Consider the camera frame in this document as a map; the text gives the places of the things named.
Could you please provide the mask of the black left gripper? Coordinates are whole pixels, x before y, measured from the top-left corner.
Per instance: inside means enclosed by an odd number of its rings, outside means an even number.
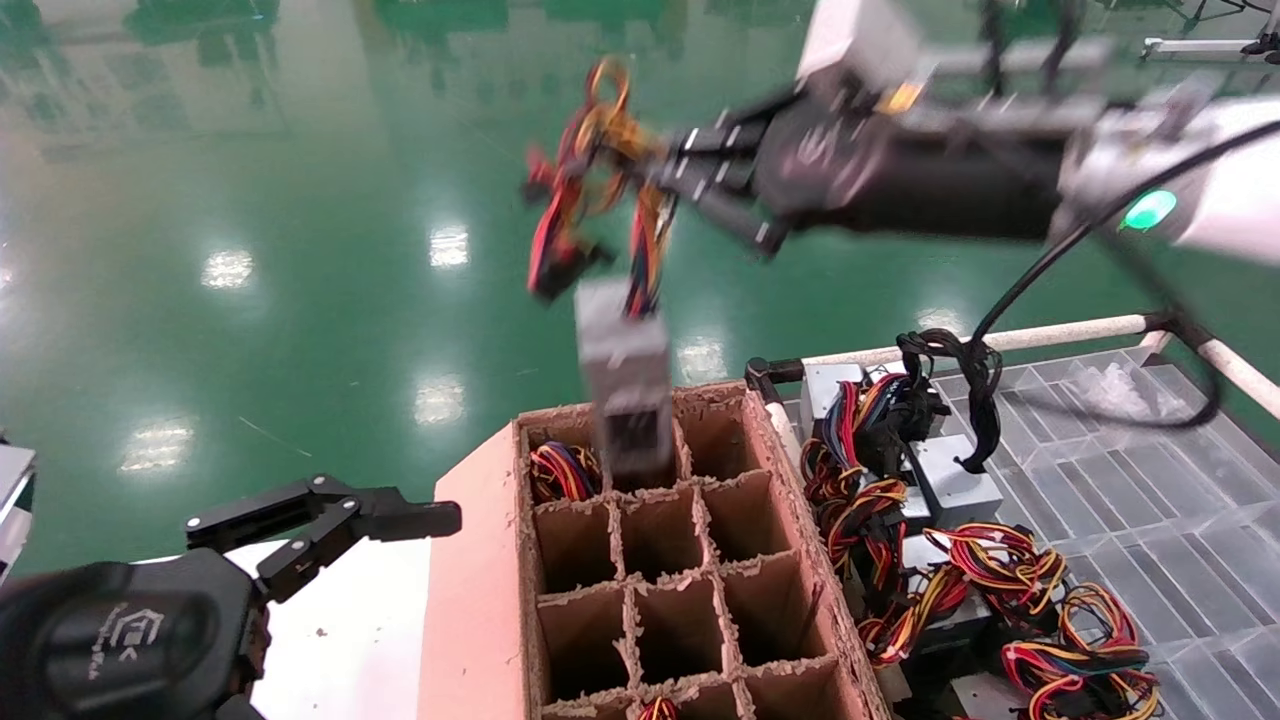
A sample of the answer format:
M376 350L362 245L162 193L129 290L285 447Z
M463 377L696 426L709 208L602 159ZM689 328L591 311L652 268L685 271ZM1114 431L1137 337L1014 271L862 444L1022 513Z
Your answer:
M182 556L5 582L1 715L264 720L250 696L271 642L265 598L291 600L362 539L443 538L462 525L454 501L315 475L191 518L196 551ZM257 565L260 589L220 555L289 530Z

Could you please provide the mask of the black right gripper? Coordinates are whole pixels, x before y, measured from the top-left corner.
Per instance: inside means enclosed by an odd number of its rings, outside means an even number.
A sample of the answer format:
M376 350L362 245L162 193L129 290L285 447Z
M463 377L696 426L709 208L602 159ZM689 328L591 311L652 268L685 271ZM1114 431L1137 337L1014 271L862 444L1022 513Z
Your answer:
M966 123L918 132L818 96L792 104L765 97L662 136L648 179L764 259L778 254L790 227L1029 241L1048 234L1064 140ZM773 218L728 191L749 190L754 169L756 200Z

